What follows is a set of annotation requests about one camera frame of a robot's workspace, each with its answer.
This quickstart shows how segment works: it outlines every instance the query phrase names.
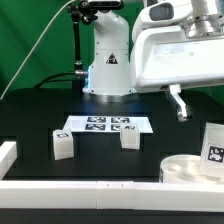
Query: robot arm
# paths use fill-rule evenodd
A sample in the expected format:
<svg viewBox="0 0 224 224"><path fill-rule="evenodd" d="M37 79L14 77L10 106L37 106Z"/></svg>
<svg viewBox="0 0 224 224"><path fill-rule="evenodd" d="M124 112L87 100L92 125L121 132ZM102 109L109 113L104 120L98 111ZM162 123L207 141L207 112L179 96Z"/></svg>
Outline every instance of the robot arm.
<svg viewBox="0 0 224 224"><path fill-rule="evenodd" d="M187 19L192 14L191 0L166 0L144 8L139 14L132 31L132 40L145 29L169 26Z"/></svg>
<svg viewBox="0 0 224 224"><path fill-rule="evenodd" d="M111 11L122 7L121 0L84 0L78 6L78 13L75 12L78 21L94 25L94 61L89 66L88 83L83 88L86 98L120 102L136 92L129 70L129 25Z"/></svg>
<svg viewBox="0 0 224 224"><path fill-rule="evenodd" d="M151 11L160 7L166 19ZM223 15L222 0L167 0L144 8L132 33L135 89L165 91L179 120L189 120L191 110L178 95L181 88L224 83Z"/></svg>

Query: black table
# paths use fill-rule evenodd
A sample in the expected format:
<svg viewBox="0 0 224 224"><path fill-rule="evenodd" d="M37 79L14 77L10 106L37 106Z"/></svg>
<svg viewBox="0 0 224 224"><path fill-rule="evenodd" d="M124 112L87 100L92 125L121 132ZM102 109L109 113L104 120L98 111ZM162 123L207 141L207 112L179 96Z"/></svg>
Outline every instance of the black table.
<svg viewBox="0 0 224 224"><path fill-rule="evenodd" d="M18 158L5 180L132 180L158 182L160 162L176 154L200 155L206 122L223 124L224 107L207 95L186 91L193 120L180 123L165 94L100 103L66 89L20 89L0 102L0 144L16 140ZM141 134L139 151L122 149L119 133L74 133L75 157L55 161L52 132L69 115L147 116L154 133ZM1 209L7 223L223 223L222 213L132 210Z"/></svg>

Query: white container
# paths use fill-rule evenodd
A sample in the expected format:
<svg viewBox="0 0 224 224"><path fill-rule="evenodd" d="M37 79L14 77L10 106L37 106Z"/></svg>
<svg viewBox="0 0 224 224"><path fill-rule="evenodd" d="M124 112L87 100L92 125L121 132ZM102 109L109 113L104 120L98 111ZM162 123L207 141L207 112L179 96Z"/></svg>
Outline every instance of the white container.
<svg viewBox="0 0 224 224"><path fill-rule="evenodd" d="M223 179L200 174L200 156L175 155L164 159L160 165L162 183L221 184Z"/></svg>

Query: green backdrop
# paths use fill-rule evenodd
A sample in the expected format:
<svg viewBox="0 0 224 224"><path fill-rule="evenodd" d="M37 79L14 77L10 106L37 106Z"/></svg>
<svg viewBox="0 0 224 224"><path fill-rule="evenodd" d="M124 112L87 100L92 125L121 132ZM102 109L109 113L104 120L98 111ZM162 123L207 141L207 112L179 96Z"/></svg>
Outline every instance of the green backdrop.
<svg viewBox="0 0 224 224"><path fill-rule="evenodd" d="M67 0L1 0L0 1L0 93L15 74L32 46ZM126 3L117 11L130 25L130 31L143 4ZM16 88L33 87L44 78L73 70L74 45L72 22L64 10L50 27L35 52L13 83L10 91ZM81 25L81 54L85 69L93 61L93 26ZM59 87L58 84L46 87ZM70 84L60 87L68 88ZM224 87L198 88L224 104Z"/></svg>

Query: white cube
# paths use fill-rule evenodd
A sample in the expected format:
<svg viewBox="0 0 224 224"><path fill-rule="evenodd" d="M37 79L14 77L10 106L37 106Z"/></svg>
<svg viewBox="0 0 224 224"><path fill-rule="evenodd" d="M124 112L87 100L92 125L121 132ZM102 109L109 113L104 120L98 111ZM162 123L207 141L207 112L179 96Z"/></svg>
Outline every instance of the white cube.
<svg viewBox="0 0 224 224"><path fill-rule="evenodd" d="M73 137L69 129L53 132L55 160L74 157Z"/></svg>
<svg viewBox="0 0 224 224"><path fill-rule="evenodd" d="M140 132L135 123L121 123L120 139L122 148L140 149Z"/></svg>

